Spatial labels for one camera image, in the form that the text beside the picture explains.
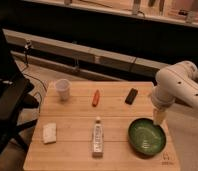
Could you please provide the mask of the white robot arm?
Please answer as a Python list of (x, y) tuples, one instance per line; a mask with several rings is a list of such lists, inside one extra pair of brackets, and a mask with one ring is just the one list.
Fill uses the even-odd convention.
[(160, 69), (155, 76), (157, 85), (150, 98), (154, 105), (153, 123), (161, 125), (166, 118), (166, 109), (178, 98), (198, 111), (198, 83), (195, 78), (197, 66), (191, 61), (182, 61)]

